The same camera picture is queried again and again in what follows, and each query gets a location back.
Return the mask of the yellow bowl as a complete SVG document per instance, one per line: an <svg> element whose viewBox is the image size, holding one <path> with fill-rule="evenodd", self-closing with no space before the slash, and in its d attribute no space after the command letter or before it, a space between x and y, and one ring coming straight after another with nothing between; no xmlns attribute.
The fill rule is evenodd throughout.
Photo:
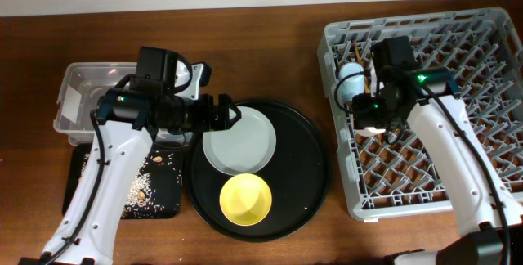
<svg viewBox="0 0 523 265"><path fill-rule="evenodd" d="M229 222L250 227L269 214L272 206L271 189L261 177L242 173L231 177L223 185L219 205Z"/></svg>

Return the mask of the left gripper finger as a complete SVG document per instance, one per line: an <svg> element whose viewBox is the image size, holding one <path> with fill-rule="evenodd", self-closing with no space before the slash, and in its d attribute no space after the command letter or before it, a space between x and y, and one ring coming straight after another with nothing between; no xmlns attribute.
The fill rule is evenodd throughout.
<svg viewBox="0 0 523 265"><path fill-rule="evenodd" d="M224 108L225 116L228 119L240 119L242 117L240 109L232 101L231 97L228 94L222 95L222 105Z"/></svg>
<svg viewBox="0 0 523 265"><path fill-rule="evenodd" d="M233 128L239 121L241 120L240 115L236 115L235 117L225 117L223 122L223 129L229 130Z"/></svg>

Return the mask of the blue plastic cup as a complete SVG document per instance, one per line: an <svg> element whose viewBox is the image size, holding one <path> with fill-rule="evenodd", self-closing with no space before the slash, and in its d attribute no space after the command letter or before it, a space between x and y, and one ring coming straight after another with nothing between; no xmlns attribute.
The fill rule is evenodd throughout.
<svg viewBox="0 0 523 265"><path fill-rule="evenodd" d="M340 69L338 74L339 79L343 79L347 75L358 73L358 75L346 79L338 89L338 96L341 97L344 102L352 102L353 97L364 93L365 76L359 74L359 72L363 71L364 68L356 62L346 63Z"/></svg>

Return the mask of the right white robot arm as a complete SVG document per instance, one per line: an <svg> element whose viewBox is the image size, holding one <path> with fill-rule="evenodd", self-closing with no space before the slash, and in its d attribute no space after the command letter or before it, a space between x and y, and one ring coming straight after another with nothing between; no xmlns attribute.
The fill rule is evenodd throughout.
<svg viewBox="0 0 523 265"><path fill-rule="evenodd" d="M388 264L509 264L511 232L522 206L505 187L477 135L445 68L376 71L374 94L353 98L355 128L407 126L434 164L456 217L459 239L439 251L405 251Z"/></svg>

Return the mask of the pink plastic cup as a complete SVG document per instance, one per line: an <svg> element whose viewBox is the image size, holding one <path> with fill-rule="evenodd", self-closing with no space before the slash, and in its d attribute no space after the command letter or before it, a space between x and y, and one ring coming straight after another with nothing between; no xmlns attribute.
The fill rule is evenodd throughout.
<svg viewBox="0 0 523 265"><path fill-rule="evenodd" d="M355 133L362 137L372 137L385 132L384 128L366 127L364 129L356 129Z"/></svg>

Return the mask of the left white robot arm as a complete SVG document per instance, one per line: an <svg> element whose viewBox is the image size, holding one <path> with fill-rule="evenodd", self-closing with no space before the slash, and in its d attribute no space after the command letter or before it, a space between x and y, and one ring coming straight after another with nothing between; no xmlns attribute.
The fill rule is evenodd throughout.
<svg viewBox="0 0 523 265"><path fill-rule="evenodd" d="M242 117L230 97L197 100L166 92L111 88L91 113L95 130L87 166L65 216L39 258L22 264L111 264L118 224L135 176L160 129L203 133Z"/></svg>

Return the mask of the grey round plate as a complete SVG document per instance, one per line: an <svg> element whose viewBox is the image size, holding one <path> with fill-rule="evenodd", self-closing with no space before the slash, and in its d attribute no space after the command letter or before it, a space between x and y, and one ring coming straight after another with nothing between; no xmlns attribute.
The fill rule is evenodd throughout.
<svg viewBox="0 0 523 265"><path fill-rule="evenodd" d="M202 139L208 162L231 176L260 171L276 147L275 127L267 116L248 106L238 109L241 118L230 129L206 132Z"/></svg>

